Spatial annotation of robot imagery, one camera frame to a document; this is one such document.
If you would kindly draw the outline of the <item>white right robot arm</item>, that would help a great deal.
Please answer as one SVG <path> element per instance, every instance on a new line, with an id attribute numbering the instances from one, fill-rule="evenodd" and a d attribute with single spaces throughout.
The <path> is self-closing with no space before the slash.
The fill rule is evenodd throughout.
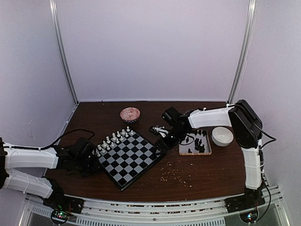
<path id="1" fill-rule="evenodd" d="M 245 164 L 245 192 L 241 204 L 250 208 L 259 203 L 262 190 L 261 157 L 262 121 L 244 99 L 235 104 L 213 109 L 195 109 L 186 113 L 178 112 L 174 107 L 164 111 L 162 118 L 170 129 L 151 126 L 149 131 L 159 136 L 155 146 L 167 151 L 182 141 L 192 129 L 204 127 L 231 127 L 237 144 L 240 146 Z"/>

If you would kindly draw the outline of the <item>black and white chessboard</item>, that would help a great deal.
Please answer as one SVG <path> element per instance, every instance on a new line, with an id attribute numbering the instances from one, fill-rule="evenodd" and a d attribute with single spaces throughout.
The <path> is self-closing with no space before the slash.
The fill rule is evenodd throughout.
<path id="1" fill-rule="evenodd" d="M 124 191 L 160 162 L 166 153 L 127 126 L 107 136 L 97 145 L 95 154 L 106 175 Z"/>

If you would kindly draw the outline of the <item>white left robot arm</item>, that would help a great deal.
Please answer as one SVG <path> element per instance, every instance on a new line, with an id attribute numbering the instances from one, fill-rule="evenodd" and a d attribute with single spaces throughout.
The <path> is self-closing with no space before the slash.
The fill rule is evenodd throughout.
<path id="1" fill-rule="evenodd" d="M 70 204 L 59 183 L 50 178 L 39 178 L 22 172 L 22 168 L 65 170 L 86 177 L 99 169 L 96 146 L 88 139 L 79 138 L 70 146 L 17 146 L 0 143 L 0 186 L 32 194 L 44 200 L 53 209 Z"/>

